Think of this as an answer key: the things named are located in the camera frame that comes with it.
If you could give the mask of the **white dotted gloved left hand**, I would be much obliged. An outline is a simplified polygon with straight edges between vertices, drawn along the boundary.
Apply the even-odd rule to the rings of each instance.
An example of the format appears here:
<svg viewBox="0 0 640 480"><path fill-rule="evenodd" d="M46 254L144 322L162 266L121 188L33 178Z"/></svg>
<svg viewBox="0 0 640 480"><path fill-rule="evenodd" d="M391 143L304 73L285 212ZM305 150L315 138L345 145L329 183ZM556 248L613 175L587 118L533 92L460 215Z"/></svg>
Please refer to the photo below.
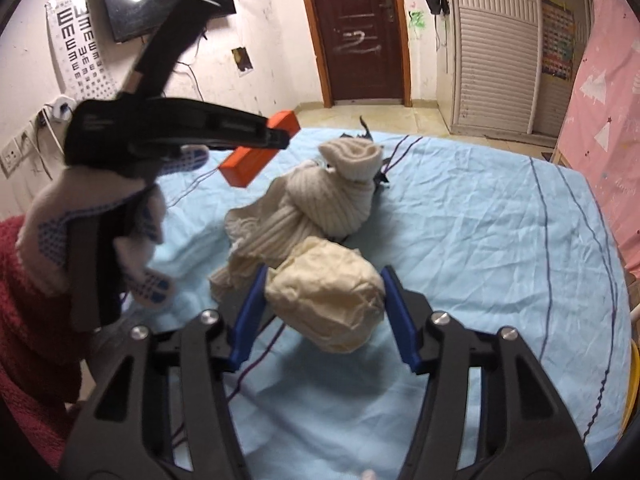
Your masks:
<svg viewBox="0 0 640 480"><path fill-rule="evenodd" d="M149 262L164 241L165 216L166 200L157 184L68 167L30 205L17 235L17 258L35 288L55 297L79 282L72 269L80 256L103 256L107 270L122 274L138 304L160 307L174 283Z"/></svg>

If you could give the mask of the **white gloved right hand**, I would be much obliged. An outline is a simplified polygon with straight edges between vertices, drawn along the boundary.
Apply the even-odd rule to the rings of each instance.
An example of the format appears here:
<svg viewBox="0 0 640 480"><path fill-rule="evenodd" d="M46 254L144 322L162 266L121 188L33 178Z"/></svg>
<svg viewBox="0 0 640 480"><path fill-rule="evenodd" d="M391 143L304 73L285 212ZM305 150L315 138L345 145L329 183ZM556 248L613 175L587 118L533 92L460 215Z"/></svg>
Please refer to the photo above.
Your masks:
<svg viewBox="0 0 640 480"><path fill-rule="evenodd" d="M376 476L376 473L374 470L367 469L363 471L363 473L361 474L360 480L378 480L378 477Z"/></svg>

